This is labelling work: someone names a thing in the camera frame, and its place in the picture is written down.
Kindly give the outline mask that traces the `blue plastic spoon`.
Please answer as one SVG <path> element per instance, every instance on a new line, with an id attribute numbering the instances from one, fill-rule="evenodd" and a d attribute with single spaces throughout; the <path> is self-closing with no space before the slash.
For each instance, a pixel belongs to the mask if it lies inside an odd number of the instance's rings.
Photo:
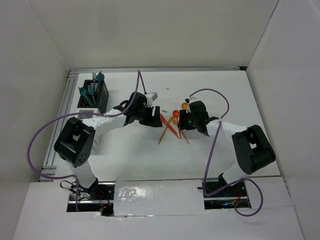
<path id="1" fill-rule="evenodd" d="M 96 80 L 98 81 L 98 87 L 100 88 L 101 83 L 104 81 L 105 75 L 100 71 L 97 76 Z"/>

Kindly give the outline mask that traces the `blue plastic fork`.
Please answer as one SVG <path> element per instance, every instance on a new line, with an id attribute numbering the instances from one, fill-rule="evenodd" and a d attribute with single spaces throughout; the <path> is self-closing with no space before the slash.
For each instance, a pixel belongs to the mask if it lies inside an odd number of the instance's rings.
<path id="1" fill-rule="evenodd" d="M 97 80 L 97 75 L 96 75 L 95 72 L 93 72 L 92 73 L 92 84 L 93 84 L 93 86 L 95 86 L 96 80 Z"/>

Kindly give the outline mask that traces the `teal plastic fork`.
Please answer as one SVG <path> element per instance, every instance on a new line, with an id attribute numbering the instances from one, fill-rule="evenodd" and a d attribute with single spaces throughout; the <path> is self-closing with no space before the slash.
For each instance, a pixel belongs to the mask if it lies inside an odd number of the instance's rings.
<path id="1" fill-rule="evenodd" d="M 91 95 L 93 103 L 94 103 L 94 106 L 95 106 L 96 105 L 96 100 L 95 100 L 94 89 L 93 89 L 92 85 L 89 84 L 87 86 L 87 90 L 88 90 L 89 94 Z"/>

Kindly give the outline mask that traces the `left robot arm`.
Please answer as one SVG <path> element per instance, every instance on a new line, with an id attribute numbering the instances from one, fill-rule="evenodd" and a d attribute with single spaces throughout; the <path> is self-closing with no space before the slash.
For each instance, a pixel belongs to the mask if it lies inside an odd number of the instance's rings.
<path id="1" fill-rule="evenodd" d="M 128 100 L 102 115 L 84 119 L 71 117 L 66 122 L 54 144 L 54 150 L 78 179 L 80 192 L 86 199 L 96 199 L 99 193 L 99 181 L 89 164 L 94 140 L 134 121 L 144 126 L 161 127 L 160 107 L 153 106 L 157 98 L 155 92 L 133 92 Z"/>

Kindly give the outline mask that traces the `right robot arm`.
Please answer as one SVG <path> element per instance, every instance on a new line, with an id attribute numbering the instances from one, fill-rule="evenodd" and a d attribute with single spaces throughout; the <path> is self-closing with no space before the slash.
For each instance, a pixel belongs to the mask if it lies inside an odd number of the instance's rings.
<path id="1" fill-rule="evenodd" d="M 222 121 L 222 118 L 210 117 L 205 104 L 200 100 L 186 99 L 184 105 L 179 111 L 178 128 L 197 130 L 207 137 L 213 137 L 202 184 L 204 196 L 211 197 L 218 192 L 223 196 L 230 196 L 238 181 L 246 179 L 276 160 L 276 154 L 259 125 L 240 126 Z M 219 139 L 233 144 L 236 162 L 218 176 L 218 189 L 207 192 L 206 181 L 210 163 Z"/>

